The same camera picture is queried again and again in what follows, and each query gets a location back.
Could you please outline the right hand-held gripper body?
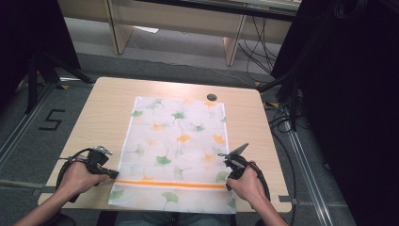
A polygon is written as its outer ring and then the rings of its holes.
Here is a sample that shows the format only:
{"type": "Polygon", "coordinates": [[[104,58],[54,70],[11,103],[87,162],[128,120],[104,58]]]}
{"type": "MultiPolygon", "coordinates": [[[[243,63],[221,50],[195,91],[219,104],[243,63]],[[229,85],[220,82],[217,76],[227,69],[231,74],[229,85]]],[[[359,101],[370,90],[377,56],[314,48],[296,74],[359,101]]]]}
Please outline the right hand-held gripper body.
{"type": "Polygon", "coordinates": [[[230,153],[219,153],[218,156],[224,158],[224,164],[227,168],[231,169],[229,178],[234,180],[239,179],[243,174],[248,165],[247,160],[241,155],[241,153],[246,149],[248,143],[244,143],[238,148],[234,149],[230,153]]]}

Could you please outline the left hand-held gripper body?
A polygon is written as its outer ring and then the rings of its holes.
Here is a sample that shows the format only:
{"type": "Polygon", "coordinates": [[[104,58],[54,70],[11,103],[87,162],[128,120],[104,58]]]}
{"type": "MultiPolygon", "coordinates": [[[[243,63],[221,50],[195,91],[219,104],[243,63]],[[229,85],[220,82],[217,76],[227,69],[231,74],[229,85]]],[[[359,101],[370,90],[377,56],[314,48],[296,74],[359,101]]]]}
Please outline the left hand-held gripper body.
{"type": "MultiPolygon", "coordinates": [[[[108,161],[108,155],[111,154],[103,146],[97,146],[94,148],[86,148],[71,157],[71,163],[82,162],[85,164],[87,170],[92,174],[106,174],[107,168],[104,164],[108,161]]],[[[79,195],[70,199],[70,202],[75,202],[79,195]]]]}

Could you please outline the white leaf print pillowcase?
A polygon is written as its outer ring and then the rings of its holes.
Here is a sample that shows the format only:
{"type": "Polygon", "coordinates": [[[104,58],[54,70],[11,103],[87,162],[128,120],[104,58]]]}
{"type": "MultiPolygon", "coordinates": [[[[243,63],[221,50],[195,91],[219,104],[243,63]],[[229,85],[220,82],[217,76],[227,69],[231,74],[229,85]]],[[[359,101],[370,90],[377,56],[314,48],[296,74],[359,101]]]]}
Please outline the white leaf print pillowcase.
{"type": "Polygon", "coordinates": [[[110,205],[234,214],[225,107],[211,101],[136,98],[110,205]]]}

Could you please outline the person's right hand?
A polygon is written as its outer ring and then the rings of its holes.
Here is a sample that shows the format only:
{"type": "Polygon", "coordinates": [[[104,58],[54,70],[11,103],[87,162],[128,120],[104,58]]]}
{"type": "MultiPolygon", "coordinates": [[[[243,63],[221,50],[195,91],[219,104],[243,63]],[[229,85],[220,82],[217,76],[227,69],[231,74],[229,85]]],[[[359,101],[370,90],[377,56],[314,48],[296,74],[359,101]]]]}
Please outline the person's right hand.
{"type": "Polygon", "coordinates": [[[232,179],[231,187],[242,200],[249,204],[256,199],[267,199],[263,185],[251,166],[246,167],[244,174],[239,179],[232,179]]]}

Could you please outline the person's left hand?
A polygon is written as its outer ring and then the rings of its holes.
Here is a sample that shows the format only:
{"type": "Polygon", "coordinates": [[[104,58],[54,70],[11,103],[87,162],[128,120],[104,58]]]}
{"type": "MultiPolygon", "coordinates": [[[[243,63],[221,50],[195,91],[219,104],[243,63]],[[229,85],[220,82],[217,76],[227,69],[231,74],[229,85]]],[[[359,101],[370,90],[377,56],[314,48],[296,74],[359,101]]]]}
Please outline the person's left hand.
{"type": "Polygon", "coordinates": [[[107,179],[107,175],[90,173],[84,163],[74,162],[64,173],[56,194],[68,201],[76,195],[87,192],[96,184],[105,182],[107,179]]]}

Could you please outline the black tripod stand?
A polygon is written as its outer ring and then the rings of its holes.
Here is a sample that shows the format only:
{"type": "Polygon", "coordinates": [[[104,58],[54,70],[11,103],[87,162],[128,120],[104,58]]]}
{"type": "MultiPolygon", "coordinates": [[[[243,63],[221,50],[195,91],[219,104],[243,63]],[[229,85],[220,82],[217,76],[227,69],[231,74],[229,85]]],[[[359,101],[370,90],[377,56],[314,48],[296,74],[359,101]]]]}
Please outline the black tripod stand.
{"type": "Polygon", "coordinates": [[[277,94],[279,102],[289,106],[288,122],[291,124],[291,130],[296,131],[296,108],[298,104],[297,95],[299,92],[298,84],[294,73],[286,73],[283,76],[275,79],[274,81],[260,86],[257,90],[263,93],[277,85],[280,85],[280,90],[277,94]]]}
{"type": "Polygon", "coordinates": [[[38,104],[38,75],[41,75],[47,84],[58,84],[60,77],[56,67],[60,67],[69,74],[87,84],[94,84],[94,80],[73,68],[61,59],[45,52],[36,52],[28,60],[28,101],[26,114],[31,113],[38,104]]]}

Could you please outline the black curtain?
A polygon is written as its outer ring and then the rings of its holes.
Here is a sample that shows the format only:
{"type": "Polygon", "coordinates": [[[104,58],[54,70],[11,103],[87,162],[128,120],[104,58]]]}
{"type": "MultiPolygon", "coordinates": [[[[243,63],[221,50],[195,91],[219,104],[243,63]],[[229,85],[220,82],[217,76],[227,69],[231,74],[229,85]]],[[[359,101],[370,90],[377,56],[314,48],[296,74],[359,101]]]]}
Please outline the black curtain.
{"type": "Polygon", "coordinates": [[[286,73],[357,226],[399,226],[399,0],[302,0],[286,73]]]}
{"type": "Polygon", "coordinates": [[[28,60],[36,52],[81,69],[58,0],[0,0],[0,109],[28,73],[28,60]]]}

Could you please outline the light wooden bench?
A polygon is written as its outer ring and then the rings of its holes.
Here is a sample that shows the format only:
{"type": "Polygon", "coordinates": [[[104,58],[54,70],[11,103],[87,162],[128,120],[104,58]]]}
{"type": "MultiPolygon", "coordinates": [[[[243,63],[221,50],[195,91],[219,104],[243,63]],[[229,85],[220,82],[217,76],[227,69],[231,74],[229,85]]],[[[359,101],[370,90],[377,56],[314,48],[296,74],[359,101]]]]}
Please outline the light wooden bench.
{"type": "Polygon", "coordinates": [[[261,16],[171,6],[139,0],[57,0],[67,18],[108,24],[113,51],[121,55],[136,26],[211,35],[223,39],[225,60],[234,62],[240,40],[281,44],[291,23],[261,16]]]}

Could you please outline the metal floor rail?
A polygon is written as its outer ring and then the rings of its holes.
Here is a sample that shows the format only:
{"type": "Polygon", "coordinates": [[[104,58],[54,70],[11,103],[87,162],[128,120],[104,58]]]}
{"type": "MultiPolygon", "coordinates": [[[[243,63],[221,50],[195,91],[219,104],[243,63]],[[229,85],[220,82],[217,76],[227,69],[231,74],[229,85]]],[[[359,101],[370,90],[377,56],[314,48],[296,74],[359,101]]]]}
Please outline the metal floor rail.
{"type": "Polygon", "coordinates": [[[40,92],[37,103],[25,113],[19,123],[16,125],[12,133],[8,136],[6,141],[0,147],[0,169],[4,167],[8,159],[17,148],[24,134],[28,131],[34,119],[40,113],[46,99],[53,92],[54,85],[46,85],[40,92]]]}
{"type": "Polygon", "coordinates": [[[319,218],[321,226],[334,226],[331,218],[331,214],[328,210],[325,199],[320,191],[318,184],[311,171],[310,163],[305,155],[302,143],[300,142],[297,131],[294,127],[286,121],[284,123],[285,128],[288,131],[288,136],[291,145],[294,149],[295,157],[298,161],[299,168],[303,174],[306,186],[310,192],[310,197],[315,209],[315,212],[319,218]]]}

